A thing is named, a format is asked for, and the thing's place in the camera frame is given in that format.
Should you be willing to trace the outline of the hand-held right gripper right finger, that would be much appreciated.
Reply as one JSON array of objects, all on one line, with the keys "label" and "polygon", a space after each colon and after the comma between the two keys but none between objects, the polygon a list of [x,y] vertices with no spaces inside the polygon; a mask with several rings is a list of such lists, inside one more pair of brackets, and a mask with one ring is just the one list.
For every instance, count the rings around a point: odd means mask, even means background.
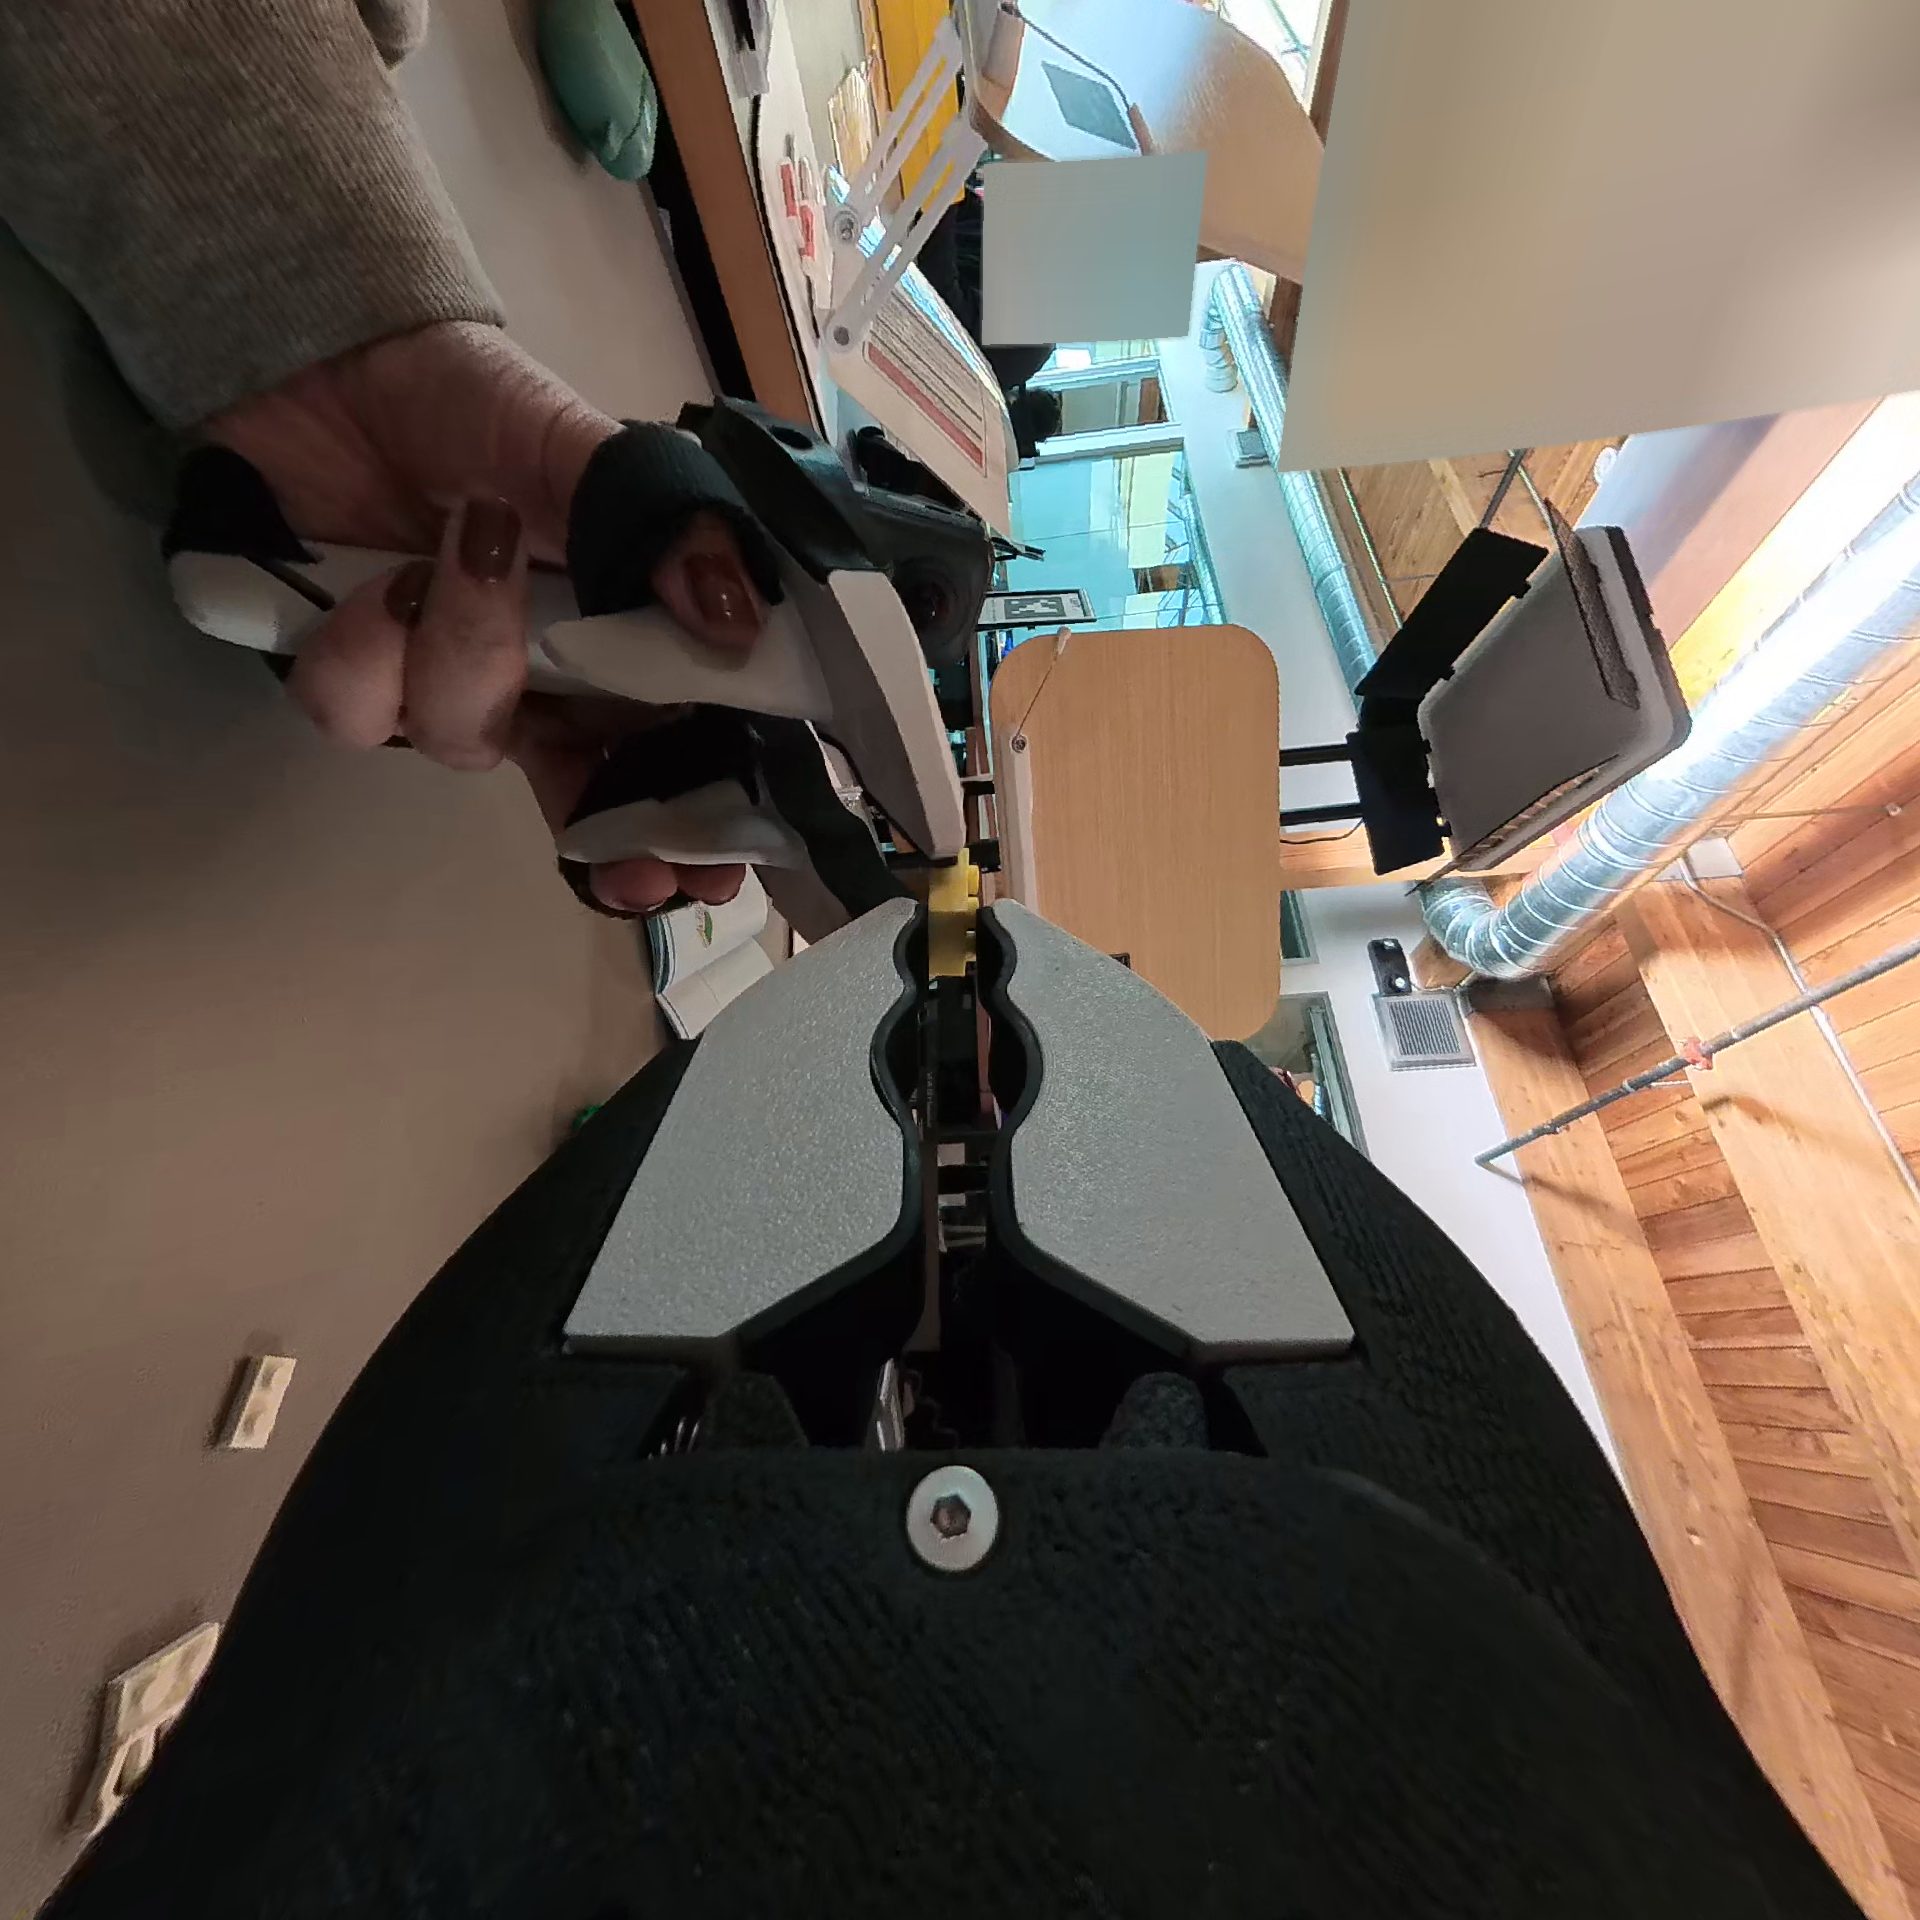
[{"label": "hand-held right gripper right finger", "polygon": [[1357,1329],[1217,1042],[1021,904],[983,912],[978,1316],[1027,1446],[1092,1446],[1145,1377],[1344,1362]]}]

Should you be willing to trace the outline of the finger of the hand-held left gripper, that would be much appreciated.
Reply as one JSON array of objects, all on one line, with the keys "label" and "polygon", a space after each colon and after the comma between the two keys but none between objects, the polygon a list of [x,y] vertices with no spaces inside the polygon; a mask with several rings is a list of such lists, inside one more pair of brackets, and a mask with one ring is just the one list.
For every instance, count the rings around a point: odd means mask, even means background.
[{"label": "finger of the hand-held left gripper", "polygon": [[824,744],[856,773],[863,794],[913,841],[923,866],[967,849],[962,781],[926,676],[921,641],[882,573],[788,573],[784,610],[796,610],[826,683],[826,716],[777,724],[777,816],[797,832],[829,908],[905,899],[875,830],[841,803]]}]

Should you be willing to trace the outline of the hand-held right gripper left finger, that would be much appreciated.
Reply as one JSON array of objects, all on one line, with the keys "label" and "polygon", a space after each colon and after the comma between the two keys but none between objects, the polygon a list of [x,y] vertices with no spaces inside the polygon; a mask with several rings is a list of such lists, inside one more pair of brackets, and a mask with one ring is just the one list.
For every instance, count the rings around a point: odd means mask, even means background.
[{"label": "hand-held right gripper left finger", "polygon": [[771,1377],[815,1443],[863,1443],[921,1318],[921,1146],[888,1066],[921,927],[917,899],[888,899],[708,1023],[568,1313],[569,1354]]}]

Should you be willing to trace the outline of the yellow lego brick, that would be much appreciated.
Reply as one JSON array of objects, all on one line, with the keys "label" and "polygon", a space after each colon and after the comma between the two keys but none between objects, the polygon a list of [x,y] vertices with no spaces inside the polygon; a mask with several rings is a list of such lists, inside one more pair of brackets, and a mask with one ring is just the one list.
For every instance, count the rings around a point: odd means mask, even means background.
[{"label": "yellow lego brick", "polygon": [[926,867],[926,975],[958,981],[975,963],[983,871],[971,848]]}]

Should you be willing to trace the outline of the small tan lego plate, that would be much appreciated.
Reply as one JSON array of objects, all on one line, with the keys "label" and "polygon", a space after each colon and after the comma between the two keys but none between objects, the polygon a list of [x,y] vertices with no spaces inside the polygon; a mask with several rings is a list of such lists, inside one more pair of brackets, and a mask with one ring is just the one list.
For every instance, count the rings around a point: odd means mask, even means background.
[{"label": "small tan lego plate", "polygon": [[227,1402],[213,1428],[216,1453],[259,1453],[270,1446],[281,1405],[295,1380],[297,1355],[255,1354],[236,1364]]}]

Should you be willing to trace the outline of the lego instruction booklet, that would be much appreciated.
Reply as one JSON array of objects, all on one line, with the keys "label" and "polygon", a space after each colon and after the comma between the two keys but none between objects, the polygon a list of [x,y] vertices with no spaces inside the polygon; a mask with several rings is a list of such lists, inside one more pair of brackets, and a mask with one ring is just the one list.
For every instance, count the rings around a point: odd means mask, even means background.
[{"label": "lego instruction booklet", "polygon": [[755,871],[729,904],[688,899],[642,920],[651,991],[672,1041],[695,1041],[775,971],[759,942],[767,923],[769,896]]}]

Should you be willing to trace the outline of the white lego plate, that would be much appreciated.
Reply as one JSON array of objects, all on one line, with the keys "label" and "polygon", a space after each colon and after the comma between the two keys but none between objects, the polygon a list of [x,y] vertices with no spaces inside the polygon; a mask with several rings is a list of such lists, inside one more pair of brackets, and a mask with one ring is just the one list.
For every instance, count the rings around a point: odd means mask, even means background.
[{"label": "white lego plate", "polygon": [[100,1750],[71,1823],[75,1836],[96,1836],[147,1779],[157,1744],[195,1695],[220,1637],[222,1622],[200,1622],[105,1682]]}]

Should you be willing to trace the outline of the person's left hand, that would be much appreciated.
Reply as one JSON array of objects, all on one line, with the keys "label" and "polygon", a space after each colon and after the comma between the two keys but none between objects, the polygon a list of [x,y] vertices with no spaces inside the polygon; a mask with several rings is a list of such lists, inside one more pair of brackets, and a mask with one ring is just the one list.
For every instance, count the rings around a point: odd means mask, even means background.
[{"label": "person's left hand", "polygon": [[400,556],[300,646],[290,699],[341,749],[512,763],[561,830],[601,760],[664,716],[530,690],[530,570],[563,562],[572,493],[620,432],[502,329],[432,325],[205,420],[306,540]]}]

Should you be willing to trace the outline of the wooden board white edge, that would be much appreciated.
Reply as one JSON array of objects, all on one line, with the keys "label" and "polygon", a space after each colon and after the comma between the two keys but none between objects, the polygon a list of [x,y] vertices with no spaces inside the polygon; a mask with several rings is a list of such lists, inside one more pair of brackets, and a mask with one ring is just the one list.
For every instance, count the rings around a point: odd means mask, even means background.
[{"label": "wooden board white edge", "polygon": [[1281,1000],[1281,671],[1240,624],[1060,627],[987,686],[1002,885],[1217,1041]]}]

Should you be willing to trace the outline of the wooden edged desk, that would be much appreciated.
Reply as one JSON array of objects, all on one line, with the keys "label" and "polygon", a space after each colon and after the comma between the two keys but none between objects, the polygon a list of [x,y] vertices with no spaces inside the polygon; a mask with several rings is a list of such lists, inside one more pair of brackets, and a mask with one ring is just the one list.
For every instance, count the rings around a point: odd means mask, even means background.
[{"label": "wooden edged desk", "polygon": [[921,101],[888,117],[851,186],[815,155],[796,38],[764,2],[634,2],[641,52],[708,249],[743,372],[723,391],[788,426],[875,420],[993,531],[1011,531],[1016,432],[984,350],[905,261],[932,226],[882,217],[879,190],[921,132]]}]

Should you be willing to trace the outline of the green cushion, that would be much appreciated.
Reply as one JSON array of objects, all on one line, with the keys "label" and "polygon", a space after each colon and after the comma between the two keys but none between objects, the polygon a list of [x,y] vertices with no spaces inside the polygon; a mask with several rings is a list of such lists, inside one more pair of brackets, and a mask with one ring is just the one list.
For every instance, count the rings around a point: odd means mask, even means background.
[{"label": "green cushion", "polygon": [[613,179],[648,179],[661,91],[629,2],[542,2],[534,43],[553,101],[582,148]]}]

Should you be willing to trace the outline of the metal sprinkler pipe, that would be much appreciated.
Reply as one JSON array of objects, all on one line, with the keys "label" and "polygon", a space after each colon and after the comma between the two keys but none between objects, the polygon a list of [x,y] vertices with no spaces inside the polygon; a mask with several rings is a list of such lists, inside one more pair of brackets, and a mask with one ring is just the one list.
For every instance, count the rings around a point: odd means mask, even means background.
[{"label": "metal sprinkler pipe", "polygon": [[1575,1121],[1585,1121],[1586,1115],[1598,1115],[1611,1110],[1614,1105],[1623,1105],[1640,1093],[1649,1093],[1653,1086],[1671,1085],[1689,1072],[1708,1072],[1716,1066],[1716,1060],[1750,1041],[1759,1041],[1769,1032],[1778,1032],[1781,1026],[1788,1026],[1791,1019],[1811,1016],[1823,1012],[1830,1003],[1838,996],[1846,996],[1864,984],[1874,984],[1877,979],[1903,971],[1905,963],[1918,962],[1918,939],[1908,939],[1905,943],[1887,947],[1884,953],[1874,955],[1870,962],[1838,974],[1814,987],[1804,987],[1797,996],[1788,996],[1781,1006],[1772,1006],[1762,1015],[1744,1016],[1737,1026],[1700,1041],[1683,1041],[1680,1053],[1661,1058],[1653,1066],[1620,1079],[1608,1089],[1564,1108],[1560,1112],[1551,1112],[1523,1134],[1515,1134],[1509,1140],[1499,1140],[1497,1146],[1483,1149],[1472,1164],[1478,1169],[1493,1169],[1503,1161],[1516,1158],[1523,1149],[1532,1149],[1535,1143],[1544,1140],[1558,1140],[1567,1134]]}]

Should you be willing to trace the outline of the wall vent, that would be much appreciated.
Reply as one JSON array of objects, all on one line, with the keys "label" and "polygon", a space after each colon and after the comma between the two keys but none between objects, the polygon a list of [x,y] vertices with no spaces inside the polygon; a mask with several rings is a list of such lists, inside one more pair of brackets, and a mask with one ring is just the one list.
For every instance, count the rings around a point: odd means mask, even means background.
[{"label": "wall vent", "polygon": [[1461,1070],[1478,1063],[1459,994],[1376,994],[1373,1009],[1389,1070]]}]

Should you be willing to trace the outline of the silver duct pipe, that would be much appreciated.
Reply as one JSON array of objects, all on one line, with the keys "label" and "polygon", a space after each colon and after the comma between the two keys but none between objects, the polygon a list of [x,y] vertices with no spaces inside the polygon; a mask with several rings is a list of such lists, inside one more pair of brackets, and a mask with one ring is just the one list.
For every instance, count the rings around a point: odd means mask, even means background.
[{"label": "silver duct pipe", "polygon": [[1218,325],[1221,342],[1233,357],[1240,388],[1252,402],[1253,426],[1259,429],[1259,442],[1266,443],[1269,465],[1278,475],[1282,510],[1309,570],[1313,598],[1323,619],[1335,665],[1357,705],[1360,683],[1380,658],[1376,619],[1363,598],[1357,566],[1335,527],[1326,486],[1309,471],[1282,468],[1281,462],[1288,398],[1287,373],[1247,266],[1236,261],[1217,266],[1206,294],[1206,318]]},{"label": "silver duct pipe", "polygon": [[1466,979],[1547,975],[1914,643],[1918,475],[1694,708],[1689,738],[1602,798],[1512,896],[1469,877],[1420,882],[1428,942]]}]

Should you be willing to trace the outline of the grey panel black mount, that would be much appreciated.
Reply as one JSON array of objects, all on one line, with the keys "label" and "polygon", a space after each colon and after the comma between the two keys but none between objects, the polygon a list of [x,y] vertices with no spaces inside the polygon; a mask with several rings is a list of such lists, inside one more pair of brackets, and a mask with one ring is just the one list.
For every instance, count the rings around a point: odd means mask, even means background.
[{"label": "grey panel black mount", "polygon": [[1376,877],[1484,874],[1661,763],[1693,716],[1620,527],[1472,528],[1357,683]]}]

